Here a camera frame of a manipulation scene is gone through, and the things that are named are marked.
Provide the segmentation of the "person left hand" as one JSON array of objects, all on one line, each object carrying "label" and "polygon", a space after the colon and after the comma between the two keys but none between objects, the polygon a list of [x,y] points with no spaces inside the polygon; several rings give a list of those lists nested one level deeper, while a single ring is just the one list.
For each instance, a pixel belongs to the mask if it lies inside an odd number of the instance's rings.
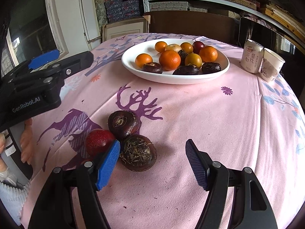
[{"label": "person left hand", "polygon": [[[32,130],[32,118],[25,121],[24,131],[21,135],[20,139],[20,145],[22,148],[21,152],[21,161],[23,163],[26,163],[31,165],[31,161],[34,156],[34,146],[33,146],[33,130]],[[5,148],[5,136],[3,133],[1,133],[1,153],[3,152]],[[1,159],[1,170],[0,172],[3,172],[7,169],[7,165],[4,163],[4,161]]]}]

